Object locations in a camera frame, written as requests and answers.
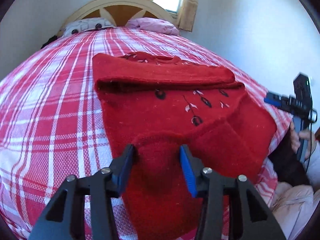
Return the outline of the red knitted sweater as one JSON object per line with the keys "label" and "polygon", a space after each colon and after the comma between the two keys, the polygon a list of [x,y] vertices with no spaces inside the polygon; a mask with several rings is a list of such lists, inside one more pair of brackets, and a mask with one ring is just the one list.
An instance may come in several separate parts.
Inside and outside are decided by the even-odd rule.
{"label": "red knitted sweater", "polygon": [[196,228],[179,160],[193,156],[227,177],[256,182],[277,126],[224,66],[136,52],[92,60],[111,152],[137,149],[123,201],[139,239],[176,239]]}

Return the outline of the red white plaid bedspread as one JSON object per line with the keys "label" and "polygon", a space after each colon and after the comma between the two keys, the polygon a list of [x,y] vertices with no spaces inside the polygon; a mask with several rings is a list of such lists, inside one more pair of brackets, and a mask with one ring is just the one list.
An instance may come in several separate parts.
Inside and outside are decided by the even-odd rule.
{"label": "red white plaid bedspread", "polygon": [[1,81],[1,218],[18,239],[29,237],[49,198],[69,175],[94,174],[112,160],[101,105],[94,91],[92,57],[135,51],[225,66],[277,125],[274,150],[290,116],[263,102],[266,88],[231,62],[181,36],[127,28],[60,38]]}

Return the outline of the orange curtain right of window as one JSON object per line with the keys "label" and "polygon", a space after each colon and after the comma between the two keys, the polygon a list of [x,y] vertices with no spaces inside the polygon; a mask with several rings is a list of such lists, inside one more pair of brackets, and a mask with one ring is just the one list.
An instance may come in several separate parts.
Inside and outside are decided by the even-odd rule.
{"label": "orange curtain right of window", "polygon": [[181,0],[177,11],[177,26],[183,31],[192,32],[199,0]]}

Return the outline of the pink pillow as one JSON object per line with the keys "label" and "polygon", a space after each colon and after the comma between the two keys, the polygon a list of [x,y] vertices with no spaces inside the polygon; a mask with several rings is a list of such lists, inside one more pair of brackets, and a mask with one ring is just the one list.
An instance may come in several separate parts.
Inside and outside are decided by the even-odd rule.
{"label": "pink pillow", "polygon": [[160,34],[180,36],[179,30],[169,21],[143,17],[128,20],[126,28],[152,31]]}

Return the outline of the cream wooden headboard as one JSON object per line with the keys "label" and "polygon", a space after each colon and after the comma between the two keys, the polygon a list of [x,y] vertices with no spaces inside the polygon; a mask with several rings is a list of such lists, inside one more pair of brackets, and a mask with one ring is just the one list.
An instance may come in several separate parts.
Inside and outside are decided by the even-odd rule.
{"label": "cream wooden headboard", "polygon": [[151,0],[92,0],[80,7],[61,25],[57,36],[63,35],[65,26],[84,18],[102,17],[116,27],[123,27],[128,20],[150,17],[175,23],[171,14]]}

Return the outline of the black item beside pillow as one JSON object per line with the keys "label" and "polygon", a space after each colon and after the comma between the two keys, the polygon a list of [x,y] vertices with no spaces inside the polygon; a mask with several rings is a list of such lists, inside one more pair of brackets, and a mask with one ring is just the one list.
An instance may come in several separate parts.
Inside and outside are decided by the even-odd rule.
{"label": "black item beside pillow", "polygon": [[51,38],[48,39],[48,41],[46,43],[44,43],[41,47],[41,49],[45,48],[46,46],[48,46],[49,44],[51,44],[52,42],[57,40],[57,36],[54,35]]}

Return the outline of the white patterned pillow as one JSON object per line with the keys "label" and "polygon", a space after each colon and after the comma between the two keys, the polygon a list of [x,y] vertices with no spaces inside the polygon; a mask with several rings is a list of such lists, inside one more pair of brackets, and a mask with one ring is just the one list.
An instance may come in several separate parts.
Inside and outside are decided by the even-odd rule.
{"label": "white patterned pillow", "polygon": [[63,37],[69,37],[73,34],[79,34],[86,31],[96,31],[106,28],[115,28],[110,21],[105,18],[84,18],[78,21],[68,23],[63,31]]}

